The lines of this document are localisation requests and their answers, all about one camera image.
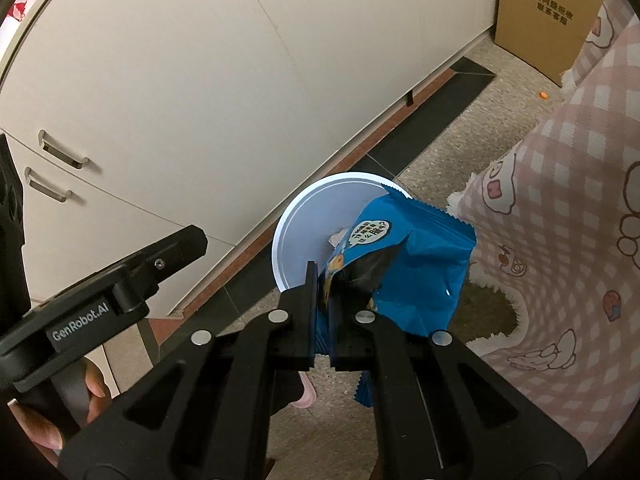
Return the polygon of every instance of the white speech bubble graphic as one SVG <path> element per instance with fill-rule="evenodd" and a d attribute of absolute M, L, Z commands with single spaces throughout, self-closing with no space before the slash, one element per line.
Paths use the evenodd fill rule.
<path fill-rule="evenodd" d="M 349 235 L 349 247 L 366 245 L 384 238 L 391 229 L 390 222 L 386 220 L 365 220 L 353 228 Z"/>
<path fill-rule="evenodd" d="M 496 213 L 511 214 L 516 203 L 516 189 L 513 175 L 516 167 L 516 152 L 519 143 L 502 159 L 496 160 L 482 179 L 482 199 L 486 206 Z"/>

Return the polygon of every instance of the metal handle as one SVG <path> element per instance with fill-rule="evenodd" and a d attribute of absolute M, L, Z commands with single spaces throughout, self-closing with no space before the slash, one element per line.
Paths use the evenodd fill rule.
<path fill-rule="evenodd" d="M 49 140 L 47 140 L 50 138 L 51 136 L 45 130 L 40 130 L 40 132 L 38 133 L 38 143 L 45 152 L 50 153 L 55 158 L 58 158 L 65 164 L 70 165 L 72 168 L 76 168 L 76 170 L 80 170 L 86 163 L 89 162 L 89 157 L 87 156 L 82 160 L 75 160 L 68 153 L 62 152 L 61 150 L 57 149 L 49 142 Z"/>
<path fill-rule="evenodd" d="M 70 189 L 67 189 L 65 191 L 64 195 L 60 195 L 60 194 L 56 193 L 55 191 L 50 190 L 48 187 L 43 186 L 39 182 L 36 182 L 31 177 L 31 168 L 29 166 L 24 168 L 24 177 L 26 179 L 27 186 L 33 187 L 33 189 L 35 189 L 36 191 L 39 191 L 42 194 L 50 196 L 52 199 L 57 200 L 60 203 L 66 202 L 66 199 L 71 197 L 71 195 L 73 195 L 73 193 L 74 193 Z"/>

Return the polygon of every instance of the cardboard box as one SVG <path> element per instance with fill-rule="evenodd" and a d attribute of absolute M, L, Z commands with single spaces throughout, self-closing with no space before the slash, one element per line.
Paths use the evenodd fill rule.
<path fill-rule="evenodd" d="M 603 0 L 500 0 L 495 43 L 557 85 L 594 27 Z"/>

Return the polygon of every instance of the blue snack bag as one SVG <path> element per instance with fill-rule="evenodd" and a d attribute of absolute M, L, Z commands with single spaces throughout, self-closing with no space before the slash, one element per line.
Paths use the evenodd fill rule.
<path fill-rule="evenodd" d="M 322 273 L 319 351 L 326 339 L 326 305 L 334 276 L 370 294 L 367 308 L 391 318 L 406 332 L 427 336 L 446 329 L 458 305 L 476 234 L 469 224 L 431 205 L 385 187 L 335 248 Z M 356 400 L 370 406 L 363 375 Z"/>

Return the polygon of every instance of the cabinet door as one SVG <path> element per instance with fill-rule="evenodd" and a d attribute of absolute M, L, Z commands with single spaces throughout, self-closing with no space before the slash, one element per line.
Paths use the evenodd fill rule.
<path fill-rule="evenodd" d="M 336 150 L 430 73 L 420 58 L 418 0 L 259 1 Z"/>
<path fill-rule="evenodd" d="M 422 55 L 431 71 L 495 23 L 497 0 L 417 0 Z"/>
<path fill-rule="evenodd" d="M 335 152 L 257 0 L 50 0 L 20 32 L 0 127 L 219 240 L 239 242 Z M 91 162 L 43 152 L 41 129 Z"/>
<path fill-rule="evenodd" d="M 43 301 L 85 276 L 180 227 L 114 198 L 8 138 L 24 186 L 24 270 L 30 295 Z M 63 203 L 51 194 L 72 195 Z M 149 299 L 151 316 L 168 314 L 231 246 L 209 240 L 207 254 L 170 277 Z"/>

